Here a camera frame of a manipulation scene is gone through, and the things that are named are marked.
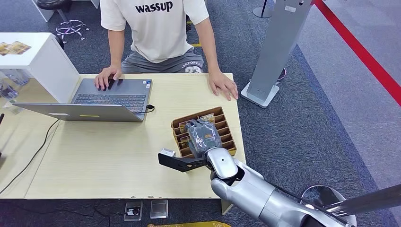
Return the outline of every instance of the laptop lid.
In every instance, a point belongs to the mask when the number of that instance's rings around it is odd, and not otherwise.
[[[12,103],[64,121],[143,122],[122,105],[85,105],[59,103]]]

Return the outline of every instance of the black stool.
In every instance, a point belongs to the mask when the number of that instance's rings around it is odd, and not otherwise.
[[[61,35],[61,40],[64,44],[67,43],[64,40],[64,36],[70,35],[72,33],[77,33],[79,36],[81,36],[81,40],[85,39],[82,36],[80,30],[83,27],[86,27],[85,29],[89,30],[87,25],[80,20],[68,20],[61,10],[61,8],[63,8],[64,6],[71,4],[71,0],[36,0],[36,4],[41,9],[57,10],[64,22],[60,23],[60,25],[57,26],[56,32],[57,35]]]

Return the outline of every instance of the cardboard tray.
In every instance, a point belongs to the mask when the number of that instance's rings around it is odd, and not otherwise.
[[[194,113],[182,118],[175,119],[171,123],[171,128],[173,129],[173,135],[175,138],[175,142],[177,143],[178,149],[180,150],[181,157],[189,157],[189,158],[194,158],[191,150],[189,147],[185,146],[185,143],[181,142],[181,138],[187,137],[188,133],[180,132],[179,124],[182,122],[186,122],[189,120],[197,120],[202,116],[208,115],[213,113],[215,116],[215,123],[214,125],[216,126],[216,129],[218,131],[218,134],[221,137],[221,142],[222,145],[225,149],[228,150],[231,156],[235,155],[235,152],[237,150],[233,137],[231,135],[230,128],[228,126],[228,123],[226,121],[226,117],[224,116],[223,108],[221,106],[215,107],[213,109],[205,110],[202,112]]]

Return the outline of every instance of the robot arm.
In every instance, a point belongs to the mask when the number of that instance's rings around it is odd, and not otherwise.
[[[350,226],[276,191],[260,173],[232,158],[221,147],[214,124],[192,121],[186,129],[193,143],[189,147],[195,158],[178,158],[175,152],[163,149],[158,154],[160,164],[181,172],[207,166],[211,170],[211,188],[218,197],[270,227]]]
[[[213,192],[218,197],[236,205],[249,216],[260,219],[267,226],[301,227],[310,222],[310,219],[314,219],[314,227],[346,226],[319,210],[308,208],[279,193],[273,185],[264,180],[260,173],[239,160],[231,158],[224,148],[210,150],[207,153],[207,161],[213,166],[214,174],[212,173],[211,179]],[[231,177],[224,171],[235,167],[237,173]],[[233,178],[237,183],[230,185]]]

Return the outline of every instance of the man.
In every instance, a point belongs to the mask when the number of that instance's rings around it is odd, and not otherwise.
[[[204,0],[100,0],[102,27],[108,29],[111,62],[96,76],[95,86],[104,89],[108,78],[122,73],[200,73],[203,59],[186,42],[186,15],[202,43],[209,67],[209,85],[228,100],[238,99],[236,84],[218,66],[216,45]],[[131,53],[123,62],[126,21],[132,29]]]

